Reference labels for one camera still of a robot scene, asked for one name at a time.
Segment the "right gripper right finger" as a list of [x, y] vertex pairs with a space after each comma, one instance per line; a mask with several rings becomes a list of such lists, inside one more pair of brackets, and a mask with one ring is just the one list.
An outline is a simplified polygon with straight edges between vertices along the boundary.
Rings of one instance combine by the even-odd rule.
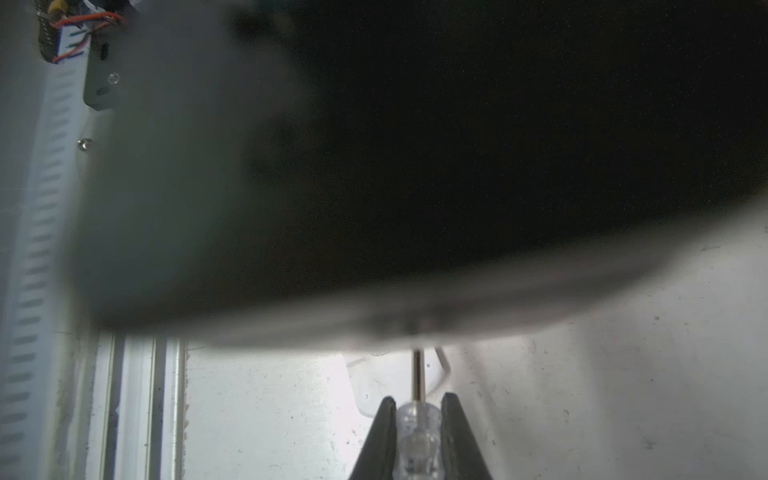
[[492, 480], [459, 397], [441, 400], [441, 453], [446, 480]]

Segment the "clear handle screwdriver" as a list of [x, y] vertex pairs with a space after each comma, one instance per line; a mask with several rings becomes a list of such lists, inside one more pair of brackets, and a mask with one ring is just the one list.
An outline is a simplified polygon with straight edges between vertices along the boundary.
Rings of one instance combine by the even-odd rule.
[[396, 410], [395, 480], [445, 478], [441, 410], [427, 402], [424, 351], [412, 353], [412, 400]]

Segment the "white remote control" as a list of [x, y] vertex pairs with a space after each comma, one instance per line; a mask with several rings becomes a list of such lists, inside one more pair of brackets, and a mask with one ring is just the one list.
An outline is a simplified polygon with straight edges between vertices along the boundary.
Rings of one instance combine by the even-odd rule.
[[61, 273], [112, 332], [539, 327], [767, 192], [763, 1], [154, 1], [108, 57]]

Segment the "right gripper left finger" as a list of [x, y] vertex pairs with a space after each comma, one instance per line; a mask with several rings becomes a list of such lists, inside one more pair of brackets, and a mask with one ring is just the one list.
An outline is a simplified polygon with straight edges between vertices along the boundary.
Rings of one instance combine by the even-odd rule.
[[349, 480], [392, 480], [397, 456], [396, 402], [385, 397], [371, 424]]

